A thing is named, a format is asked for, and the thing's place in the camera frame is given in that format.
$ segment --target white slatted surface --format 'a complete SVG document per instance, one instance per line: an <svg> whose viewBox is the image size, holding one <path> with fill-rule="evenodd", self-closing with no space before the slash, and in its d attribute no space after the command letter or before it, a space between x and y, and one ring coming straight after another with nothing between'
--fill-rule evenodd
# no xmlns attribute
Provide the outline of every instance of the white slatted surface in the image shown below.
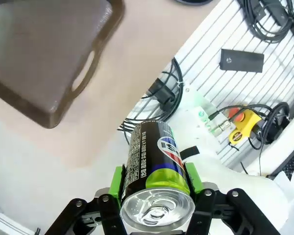
<svg viewBox="0 0 294 235"><path fill-rule="evenodd" d="M277 29L268 12L262 21L265 28ZM263 72L220 70L221 48L263 53L265 55ZM176 59L181 66L184 81L195 87L216 107L222 108L233 104L251 103L274 106L281 101L292 104L294 101L293 55L294 37L291 32L279 44L269 45L261 42L249 32L237 1L222 0L187 40L177 53ZM156 101L142 100L129 117L152 117L158 114L158 109ZM248 141L237 145L240 152L227 144L228 139L225 139L219 157L229 167L235 165L252 150Z"/></svg>

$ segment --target bolt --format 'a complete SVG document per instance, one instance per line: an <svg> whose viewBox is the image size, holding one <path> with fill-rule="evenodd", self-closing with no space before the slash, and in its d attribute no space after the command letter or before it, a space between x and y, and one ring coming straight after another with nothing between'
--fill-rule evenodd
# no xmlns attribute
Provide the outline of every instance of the bolt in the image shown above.
<svg viewBox="0 0 294 235"><path fill-rule="evenodd" d="M109 197L108 197L108 196L104 196L104 197L102 198L102 200L103 200L103 202L107 202L107 201L109 201Z"/></svg>
<svg viewBox="0 0 294 235"><path fill-rule="evenodd" d="M210 190L206 190L206 191L205 191L205 195L209 197L209 196L212 195L212 192L211 192Z"/></svg>
<svg viewBox="0 0 294 235"><path fill-rule="evenodd" d="M82 201L77 201L77 203L76 203L76 206L77 207L81 207L83 205L83 202Z"/></svg>
<svg viewBox="0 0 294 235"><path fill-rule="evenodd" d="M233 192L232 192L232 196L233 196L233 197L238 197L238 196L239 196L239 193L236 192L236 191L233 191Z"/></svg>

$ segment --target can lid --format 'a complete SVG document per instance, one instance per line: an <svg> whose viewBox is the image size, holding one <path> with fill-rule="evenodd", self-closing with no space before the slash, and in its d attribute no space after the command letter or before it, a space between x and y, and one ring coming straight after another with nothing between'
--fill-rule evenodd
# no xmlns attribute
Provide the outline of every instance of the can lid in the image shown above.
<svg viewBox="0 0 294 235"><path fill-rule="evenodd" d="M194 212L192 198L175 188L149 188L129 196L121 217L144 232L162 232L182 226Z"/></svg>

